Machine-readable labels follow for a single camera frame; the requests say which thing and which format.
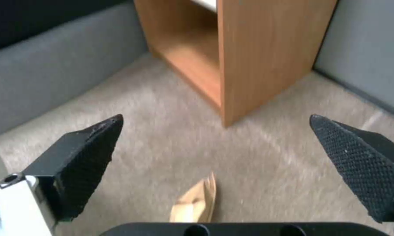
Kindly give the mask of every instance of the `wooden shelf unit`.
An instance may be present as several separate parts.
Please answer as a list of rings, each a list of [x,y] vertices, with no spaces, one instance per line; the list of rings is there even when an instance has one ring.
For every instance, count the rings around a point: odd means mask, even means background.
[[[336,4],[217,0],[212,12],[193,1],[135,5],[151,52],[213,105],[225,127],[311,71]]]

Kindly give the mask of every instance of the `cabinet inner shelf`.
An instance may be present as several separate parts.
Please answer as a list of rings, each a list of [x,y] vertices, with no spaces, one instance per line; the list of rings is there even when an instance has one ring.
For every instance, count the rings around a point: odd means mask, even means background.
[[[151,47],[220,109],[219,37],[216,28],[165,35]]]

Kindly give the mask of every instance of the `gray wall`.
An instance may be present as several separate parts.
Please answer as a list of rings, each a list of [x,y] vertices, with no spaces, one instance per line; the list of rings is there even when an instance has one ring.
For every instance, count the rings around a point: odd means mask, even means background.
[[[340,0],[315,69],[394,112],[394,0]]]
[[[0,50],[0,133],[89,90],[146,51],[133,1]]]

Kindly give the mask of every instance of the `crumpled paper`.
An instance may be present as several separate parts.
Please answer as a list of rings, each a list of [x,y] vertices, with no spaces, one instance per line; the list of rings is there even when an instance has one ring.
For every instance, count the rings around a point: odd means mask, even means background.
[[[208,223],[216,200],[216,181],[212,173],[202,179],[172,206],[169,222]]]

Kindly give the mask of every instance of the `metal bolt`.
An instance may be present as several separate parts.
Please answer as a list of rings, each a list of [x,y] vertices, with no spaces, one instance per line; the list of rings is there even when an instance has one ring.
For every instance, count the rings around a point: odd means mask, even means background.
[[[0,181],[0,188],[4,189],[23,180],[25,180],[25,176],[22,173],[12,173]]]

